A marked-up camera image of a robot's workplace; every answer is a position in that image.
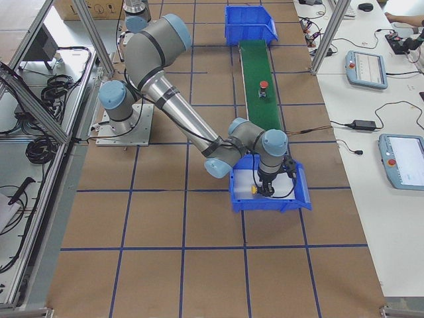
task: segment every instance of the red button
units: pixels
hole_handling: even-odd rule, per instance
[[[259,83],[260,88],[266,89],[268,87],[268,82],[267,81],[261,81]]]

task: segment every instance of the tablet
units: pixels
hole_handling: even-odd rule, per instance
[[[396,189],[424,190],[424,139],[381,134],[378,147],[390,183]]]
[[[345,68],[347,79],[353,85],[387,88],[386,69],[381,55],[349,51]]]

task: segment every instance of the metal mounting plate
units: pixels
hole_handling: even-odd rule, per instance
[[[138,125],[129,133],[120,137],[114,138],[99,138],[96,140],[96,145],[99,147],[124,147],[124,146],[148,146],[150,139],[150,129],[152,127],[153,118],[153,104],[134,104],[132,106],[139,116],[141,111],[141,118]],[[109,116],[104,112],[102,121],[108,121]],[[115,132],[110,125],[100,126],[98,137],[113,136]]]

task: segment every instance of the floor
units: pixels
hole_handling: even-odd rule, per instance
[[[193,48],[166,71],[222,136],[246,117],[237,48],[225,46],[224,8],[244,1],[149,1],[179,15]],[[262,4],[280,41],[270,57],[285,129],[328,125],[291,1]],[[330,130],[290,138],[313,210],[231,209],[228,178],[158,110],[151,145],[88,153],[48,306],[74,317],[379,317],[384,298],[338,144]]]

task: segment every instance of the mouse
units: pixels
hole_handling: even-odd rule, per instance
[[[365,11],[365,12],[370,12],[373,8],[374,8],[374,6],[372,5],[372,3],[369,3],[369,2],[361,3],[358,6],[358,9]]]

